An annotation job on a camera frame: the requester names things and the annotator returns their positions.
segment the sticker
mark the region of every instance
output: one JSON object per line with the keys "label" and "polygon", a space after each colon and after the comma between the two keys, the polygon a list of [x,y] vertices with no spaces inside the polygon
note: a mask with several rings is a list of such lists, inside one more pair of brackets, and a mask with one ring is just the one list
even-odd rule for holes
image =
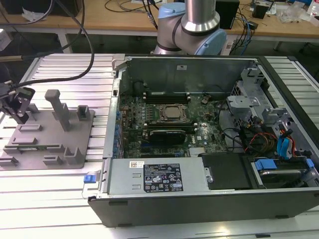
{"label": "sticker", "polygon": [[183,191],[179,163],[145,164],[144,191],[147,193]]}
{"label": "sticker", "polygon": [[144,161],[130,161],[130,168],[143,168]]}

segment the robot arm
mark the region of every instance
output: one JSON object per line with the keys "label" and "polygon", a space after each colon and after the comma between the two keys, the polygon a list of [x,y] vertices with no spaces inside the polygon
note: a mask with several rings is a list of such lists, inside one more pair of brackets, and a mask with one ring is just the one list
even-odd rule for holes
{"label": "robot arm", "polygon": [[219,28],[215,4],[216,0],[186,0],[163,5],[154,54],[217,55],[226,32]]}

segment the computer case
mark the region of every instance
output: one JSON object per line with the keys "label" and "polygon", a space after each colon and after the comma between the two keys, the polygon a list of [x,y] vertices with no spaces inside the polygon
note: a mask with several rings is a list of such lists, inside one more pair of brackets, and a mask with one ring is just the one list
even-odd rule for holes
{"label": "computer case", "polygon": [[[51,0],[0,0],[8,14],[22,14],[23,8],[33,12],[46,12]],[[82,8],[81,0],[61,0],[73,15],[77,15]],[[68,16],[56,3],[51,15]]]}

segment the desk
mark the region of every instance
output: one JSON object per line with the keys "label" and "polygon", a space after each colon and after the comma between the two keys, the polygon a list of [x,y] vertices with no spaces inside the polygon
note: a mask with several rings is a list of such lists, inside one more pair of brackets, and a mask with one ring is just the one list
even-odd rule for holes
{"label": "desk", "polygon": [[[156,36],[156,29],[152,26],[144,13],[138,12],[111,12],[104,8],[106,0],[86,0],[86,19],[85,28],[89,34],[98,35],[136,35],[136,36]],[[241,9],[249,0],[241,0]],[[136,8],[139,4],[128,3],[127,8]],[[120,10],[115,0],[108,4],[111,9]],[[158,11],[153,8],[154,17],[157,18]],[[242,13],[249,19],[252,12],[243,9]],[[77,19],[80,20],[82,13],[79,13]],[[24,22],[25,19],[20,15],[7,15],[10,22]],[[313,26],[310,22],[301,21],[299,23],[280,23],[276,16],[265,16],[264,19],[249,19],[258,23],[258,28],[253,36],[254,40],[267,41],[291,41],[291,42],[319,42],[319,28]],[[67,34],[78,32],[78,26],[69,17],[49,16],[47,20],[27,25],[19,26],[17,30],[21,32],[45,32],[56,33],[60,39],[61,45],[67,44]],[[223,54],[229,53],[229,47],[235,39],[242,33],[242,25],[235,20],[233,28],[226,30],[228,34],[227,44]]]}

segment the black box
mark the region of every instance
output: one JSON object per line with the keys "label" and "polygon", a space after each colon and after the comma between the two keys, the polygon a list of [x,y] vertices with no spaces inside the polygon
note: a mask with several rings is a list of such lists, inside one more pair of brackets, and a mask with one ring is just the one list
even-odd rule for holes
{"label": "black box", "polygon": [[253,11],[253,17],[264,19],[266,12],[268,11],[268,6],[262,6],[262,5],[255,5],[254,11]]}
{"label": "black box", "polygon": [[220,28],[231,29],[236,17],[239,0],[217,0],[216,12],[220,15]]}
{"label": "black box", "polygon": [[[51,0],[0,0],[8,14],[22,14],[24,8],[33,12],[46,12],[49,9]],[[81,0],[61,0],[66,8],[77,15],[82,8]],[[55,3],[51,15],[68,16],[65,11]]]}

